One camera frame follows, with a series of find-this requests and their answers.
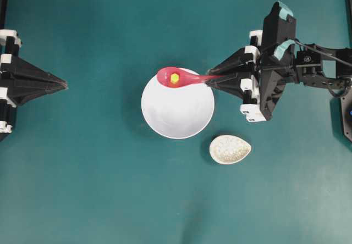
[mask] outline yellow object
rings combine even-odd
[[[171,81],[171,83],[173,83],[173,84],[176,84],[179,80],[180,80],[179,74],[173,73],[173,74],[170,76],[170,81]]]

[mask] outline small white dish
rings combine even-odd
[[[233,164],[243,160],[252,150],[248,142],[232,135],[216,137],[209,147],[210,155],[219,164]]]
[[[167,138],[189,138],[202,131],[214,112],[214,95],[205,84],[170,88],[154,76],[144,88],[141,107],[148,125]]]

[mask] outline teal table surface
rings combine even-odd
[[[288,85],[257,124],[214,91],[211,122],[186,140],[141,114],[159,68],[204,73],[248,44],[275,1],[9,0],[20,56],[69,90],[19,108],[0,144],[0,243],[351,243],[351,145],[328,91]],[[350,46],[345,0],[280,1],[301,41]],[[220,134],[252,152],[216,164]]]

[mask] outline robotic arm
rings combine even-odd
[[[18,57],[22,41],[15,30],[0,30],[0,141],[15,128],[17,107],[67,89],[67,83]]]
[[[352,49],[305,45],[295,33],[292,11],[276,2],[264,19],[263,30],[250,32],[250,45],[208,71],[224,76],[207,85],[243,99],[240,111],[249,122],[271,119],[287,83],[326,88],[334,97],[346,96],[344,102],[352,84]],[[296,56],[295,45],[300,47]],[[325,76],[323,60],[336,61],[336,78]]]

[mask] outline black cable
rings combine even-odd
[[[313,48],[313,47],[310,47],[310,46],[308,46],[308,45],[305,45],[304,43],[301,43],[298,39],[294,39],[294,41],[295,41],[296,44],[298,44],[298,45],[300,45],[300,46],[303,46],[304,48],[307,48],[307,49],[309,49],[309,50],[311,50],[311,51],[313,51],[313,52],[316,52],[316,53],[321,54],[322,56],[329,57],[329,58],[331,58],[331,59],[334,59],[334,60],[337,61],[337,62],[340,62],[340,63],[342,63],[342,64],[344,64],[344,65],[349,66],[349,67],[352,67],[352,64],[350,64],[350,63],[348,63],[348,62],[346,62],[346,61],[344,61],[344,60],[341,60],[341,59],[339,59],[339,58],[337,58],[337,57],[335,57],[335,56],[332,56],[332,55],[330,55],[330,54],[327,54],[327,53],[325,53],[325,52],[323,52],[323,51],[319,51],[319,50],[317,50],[317,49],[315,49],[315,48]]]
[[[299,50],[300,51],[303,51],[303,48],[302,48],[302,46],[301,45],[299,45]]]

